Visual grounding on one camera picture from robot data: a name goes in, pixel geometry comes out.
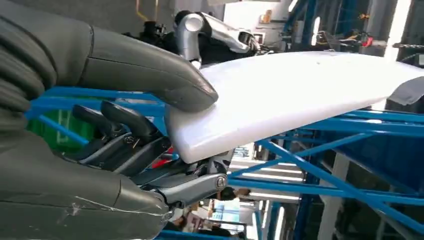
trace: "blue steel frame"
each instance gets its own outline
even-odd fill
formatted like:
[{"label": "blue steel frame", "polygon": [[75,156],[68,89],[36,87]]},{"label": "blue steel frame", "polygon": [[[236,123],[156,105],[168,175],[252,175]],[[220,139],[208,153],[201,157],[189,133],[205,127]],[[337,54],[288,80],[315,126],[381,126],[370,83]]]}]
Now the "blue steel frame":
[{"label": "blue steel frame", "polygon": [[[372,115],[373,113],[361,112],[361,111],[359,113],[351,113],[351,115],[356,115],[356,114],[358,115],[371,114]],[[381,117],[389,118],[390,116],[393,116],[395,113],[388,113],[388,114],[389,115],[382,113]],[[350,121],[349,120],[347,122],[346,121],[347,120],[343,118],[330,118],[318,123],[308,125],[305,128],[321,130],[320,128],[323,127],[324,130],[335,130],[335,129],[341,130],[341,128],[339,128],[339,126],[337,125],[338,122],[341,122],[341,124],[343,124],[346,127],[343,129],[344,132],[358,132],[359,129],[357,128],[356,123],[360,122],[360,120],[353,121],[354,124],[352,125],[352,128],[349,128],[349,124],[346,124],[346,123],[349,123]],[[419,122],[422,123],[423,121],[424,121],[424,117],[421,117]],[[242,169],[239,171],[232,172],[231,174],[228,175],[229,177],[228,183],[233,186],[248,187],[248,188],[263,188],[263,189],[271,189],[271,190],[279,190],[279,191],[299,192],[303,194],[319,194],[319,195],[355,198],[359,201],[362,201],[368,204],[371,208],[379,210],[382,213],[388,215],[389,217],[396,219],[397,221],[408,226],[409,228],[416,230],[418,233],[424,234],[424,224],[417,222],[416,220],[410,218],[409,216],[385,204],[387,202],[392,202],[392,203],[396,202],[396,203],[422,206],[422,204],[424,203],[424,198],[418,197],[417,195],[413,195],[413,194],[396,193],[395,195],[392,195],[390,193],[382,192],[382,191],[370,192],[368,190],[357,189],[354,186],[338,179],[337,177],[334,177],[328,172],[322,170],[321,168],[311,164],[310,162],[302,158],[302,157],[318,154],[329,149],[334,149],[341,145],[353,143],[358,140],[368,138],[370,136],[373,136],[373,133],[400,135],[401,131],[399,131],[399,128],[403,129],[403,127],[405,127],[406,125],[411,125],[416,128],[414,132],[407,130],[406,132],[404,132],[404,136],[424,137],[424,128],[423,128],[424,125],[419,123],[411,123],[411,122],[396,123],[394,129],[391,129],[390,123],[387,123],[387,122],[379,123],[379,121],[368,121],[368,123],[370,128],[365,129],[366,130],[365,132],[369,132],[369,133],[358,133],[358,134],[345,137],[333,142],[324,143],[322,145],[306,149],[296,154],[289,152],[288,150],[284,149],[281,146],[276,145],[275,143],[269,142],[268,139],[260,140],[258,141],[258,144],[262,145],[262,147],[264,148],[269,149],[271,152],[274,152],[276,155],[281,156],[281,158],[276,160],[271,160],[262,164],[258,164],[247,169]],[[375,125],[379,125],[379,124],[381,124],[382,126],[386,126],[388,124],[389,128],[386,130],[384,128],[381,128],[381,126],[378,126],[377,128],[375,128]],[[283,163],[283,162],[294,163],[299,168],[306,171],[307,173],[311,173],[315,175],[316,177],[334,185],[335,187],[321,187],[321,186],[316,186],[313,184],[280,183],[280,182],[276,183],[276,182],[257,181],[257,180],[251,181],[251,180],[238,178],[243,173],[254,172],[261,168],[270,167],[270,166],[276,165],[278,163]]]},{"label": "blue steel frame", "polygon": [[[139,99],[156,101],[154,103],[128,103],[128,102],[117,102],[120,105],[129,107],[140,111],[145,116],[157,117],[158,121],[155,122],[157,126],[165,129],[163,123],[164,115],[164,104],[148,94],[139,92],[116,92],[116,91],[105,91],[105,90],[94,90],[94,89],[83,89],[74,87],[55,87],[39,99],[32,101],[32,108],[25,115],[30,118],[38,118],[43,123],[50,127],[57,129],[58,131],[68,135],[70,138],[83,144],[87,143],[86,139],[83,139],[74,132],[60,126],[58,123],[52,121],[49,118],[43,116],[51,110],[70,110],[75,104],[81,104],[83,106],[99,109],[100,99],[86,99],[86,98],[74,98],[74,96],[90,96],[103,99]],[[309,195],[328,195],[342,198],[355,198],[368,204],[370,207],[381,211],[389,217],[403,223],[404,225],[416,230],[417,232],[424,234],[424,225],[415,221],[414,219],[406,216],[399,211],[391,208],[385,203],[398,203],[405,205],[416,205],[424,206],[424,198],[419,197],[414,193],[393,193],[384,191],[373,191],[365,189],[357,189],[352,185],[332,176],[321,168],[311,164],[304,160],[302,157],[312,156],[322,153],[326,150],[335,149],[345,144],[353,143],[359,140],[369,138],[374,135],[393,135],[393,136],[408,136],[408,137],[424,137],[424,116],[404,113],[393,113],[393,112],[381,112],[381,111],[353,111],[337,117],[328,118],[300,129],[296,129],[293,132],[301,134],[302,136],[311,135],[311,131],[341,131],[345,133],[352,133],[353,135],[344,137],[332,142],[323,142],[317,139],[308,139],[305,137],[297,137],[296,134],[288,134],[286,136],[271,136],[267,139],[258,141],[264,148],[268,148],[276,155],[281,156],[279,159],[270,160],[262,164],[252,166],[247,169],[232,172],[228,175],[228,183],[233,186],[248,187],[248,188],[262,188],[270,190],[279,190],[287,192],[298,192]],[[278,146],[274,143],[269,142],[270,139],[284,139],[284,147]],[[290,149],[290,143],[293,141],[298,142],[309,142],[316,144],[312,148],[303,150],[293,154],[286,149]],[[304,171],[315,175],[316,177],[331,183],[335,187],[323,187],[316,184],[304,184],[304,183],[281,183],[272,181],[260,181],[260,180],[248,180],[240,178],[243,173],[249,173],[257,171],[264,167],[270,167],[282,162],[291,162],[296,164]],[[171,232],[164,231],[164,235],[174,234]]]}]

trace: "white plastic part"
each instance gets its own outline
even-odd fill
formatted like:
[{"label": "white plastic part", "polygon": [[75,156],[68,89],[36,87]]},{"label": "white plastic part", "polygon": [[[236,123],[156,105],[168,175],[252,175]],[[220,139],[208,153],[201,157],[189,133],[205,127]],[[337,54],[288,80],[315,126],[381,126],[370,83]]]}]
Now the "white plastic part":
[{"label": "white plastic part", "polygon": [[278,53],[200,71],[218,101],[198,113],[169,106],[165,117],[173,146],[186,163],[370,106],[395,91],[393,100],[401,104],[424,93],[424,70],[352,53]]}]

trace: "white panel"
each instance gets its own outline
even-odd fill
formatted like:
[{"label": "white panel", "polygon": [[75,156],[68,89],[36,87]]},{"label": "white panel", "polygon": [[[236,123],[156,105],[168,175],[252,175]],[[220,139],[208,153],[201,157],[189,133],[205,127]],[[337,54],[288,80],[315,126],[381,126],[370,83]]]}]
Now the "white panel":
[{"label": "white panel", "polygon": [[[358,71],[364,74],[349,74]],[[424,70],[418,67],[342,52],[262,55],[201,72],[218,92],[218,101],[202,112],[168,107],[166,114],[171,141],[187,163],[370,106],[408,80],[424,82]]]}]

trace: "blue diagonal brace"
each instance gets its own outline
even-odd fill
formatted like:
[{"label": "blue diagonal brace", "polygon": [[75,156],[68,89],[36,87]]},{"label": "blue diagonal brace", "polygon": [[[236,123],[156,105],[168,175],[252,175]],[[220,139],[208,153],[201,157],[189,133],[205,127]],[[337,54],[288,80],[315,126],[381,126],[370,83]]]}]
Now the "blue diagonal brace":
[{"label": "blue diagonal brace", "polygon": [[382,213],[398,220],[399,222],[405,224],[406,226],[416,230],[417,232],[424,234],[424,225],[417,222],[416,220],[410,218],[409,216],[393,209],[390,206],[387,206],[381,201],[378,201],[372,197],[367,196],[366,193],[358,190],[354,186],[338,179],[337,177],[329,174],[328,172],[320,169],[317,166],[305,161],[303,158],[296,156],[286,149],[278,146],[272,142],[264,142],[262,146],[274,152],[275,154],[281,156],[281,158],[296,164],[299,168],[305,170],[308,173],[315,175],[316,177],[334,185],[336,188],[340,190],[344,190],[352,194],[356,199],[368,204],[371,208],[381,211]]}]

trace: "green container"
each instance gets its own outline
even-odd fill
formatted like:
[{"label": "green container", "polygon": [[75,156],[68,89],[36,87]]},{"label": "green container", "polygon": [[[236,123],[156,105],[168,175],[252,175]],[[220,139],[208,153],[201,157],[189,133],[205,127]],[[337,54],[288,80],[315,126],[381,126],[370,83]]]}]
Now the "green container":
[{"label": "green container", "polygon": [[[45,113],[44,116],[89,141],[94,137],[95,128],[92,125],[73,117],[71,111],[55,110]],[[82,147],[80,143],[72,140],[61,132],[56,131],[52,127],[45,125],[37,119],[30,120],[26,129],[42,137],[48,143],[50,148],[56,151],[73,153]]]}]

